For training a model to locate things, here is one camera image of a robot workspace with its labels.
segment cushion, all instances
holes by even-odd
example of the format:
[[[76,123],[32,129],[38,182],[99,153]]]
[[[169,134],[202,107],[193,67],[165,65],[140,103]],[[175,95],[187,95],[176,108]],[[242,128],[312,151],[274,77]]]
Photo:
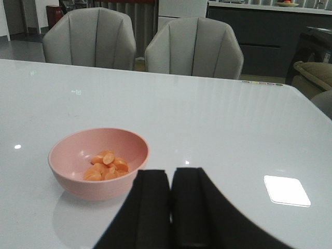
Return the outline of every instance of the cushion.
[[[294,68],[306,79],[327,91],[332,89],[332,64],[323,62],[294,63]]]
[[[295,75],[292,81],[292,86],[298,89],[308,99],[313,98],[317,94],[324,92],[321,87],[313,84],[311,81],[302,75]]]

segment upholstered dining chair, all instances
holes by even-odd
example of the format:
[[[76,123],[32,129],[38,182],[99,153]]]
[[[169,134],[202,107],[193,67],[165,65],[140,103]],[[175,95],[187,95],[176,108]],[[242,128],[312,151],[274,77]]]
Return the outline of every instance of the upholstered dining chair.
[[[76,9],[43,38],[49,63],[133,70],[136,44],[128,15],[106,8]]]
[[[317,94],[311,99],[311,102],[332,119],[332,90]]]
[[[239,79],[243,61],[231,26],[203,17],[170,21],[145,50],[152,73]]]

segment bowl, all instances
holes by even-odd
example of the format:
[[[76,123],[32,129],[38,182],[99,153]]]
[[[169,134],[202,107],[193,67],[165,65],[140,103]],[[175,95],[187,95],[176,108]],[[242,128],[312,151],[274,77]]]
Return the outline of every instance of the bowl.
[[[105,181],[85,181],[91,158],[103,150],[113,150],[124,158],[129,173]],[[117,128],[95,128],[76,132],[57,142],[48,155],[48,163],[60,185],[86,200],[107,200],[129,191],[138,170],[149,157],[147,142],[138,134]]]

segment white table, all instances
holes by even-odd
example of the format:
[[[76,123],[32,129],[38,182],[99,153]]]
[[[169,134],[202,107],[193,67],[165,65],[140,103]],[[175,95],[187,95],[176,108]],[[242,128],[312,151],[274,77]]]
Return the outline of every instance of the white table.
[[[203,167],[288,245],[331,248],[332,121],[293,87],[11,60],[0,75],[1,248],[93,247],[125,196],[77,199],[47,163],[55,142],[93,127],[142,135],[147,168],[170,180]],[[265,175],[299,179],[310,207],[271,202]]]

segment doorway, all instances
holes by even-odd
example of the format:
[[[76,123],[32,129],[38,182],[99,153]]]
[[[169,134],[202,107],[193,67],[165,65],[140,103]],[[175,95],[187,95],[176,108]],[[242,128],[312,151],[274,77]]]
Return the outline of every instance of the doorway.
[[[27,34],[22,0],[3,0],[9,35]]]

